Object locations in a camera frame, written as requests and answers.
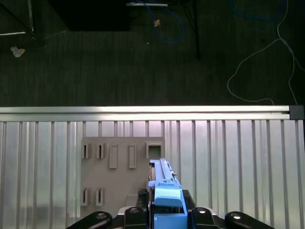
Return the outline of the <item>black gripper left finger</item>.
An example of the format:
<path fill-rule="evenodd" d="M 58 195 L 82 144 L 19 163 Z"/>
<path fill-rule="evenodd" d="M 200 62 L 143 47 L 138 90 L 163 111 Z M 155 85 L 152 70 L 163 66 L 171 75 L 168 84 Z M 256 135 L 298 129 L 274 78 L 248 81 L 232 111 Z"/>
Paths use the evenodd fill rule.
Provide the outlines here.
<path fill-rule="evenodd" d="M 138 189 L 136 205 L 124 209 L 121 214 L 113 217 L 110 213 L 96 211 L 78 222 L 70 229 L 148 229 L 148 190 Z"/>

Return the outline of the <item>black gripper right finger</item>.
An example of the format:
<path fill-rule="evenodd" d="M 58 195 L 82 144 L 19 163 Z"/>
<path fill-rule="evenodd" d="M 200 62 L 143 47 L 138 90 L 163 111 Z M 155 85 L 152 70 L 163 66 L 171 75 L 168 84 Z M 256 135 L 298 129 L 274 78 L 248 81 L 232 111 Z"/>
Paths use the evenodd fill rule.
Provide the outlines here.
<path fill-rule="evenodd" d="M 183 190 L 188 212 L 189 229 L 272 229 L 273 227 L 238 211 L 232 211 L 219 217 L 212 210 L 204 207 L 197 207 L 186 189 Z"/>

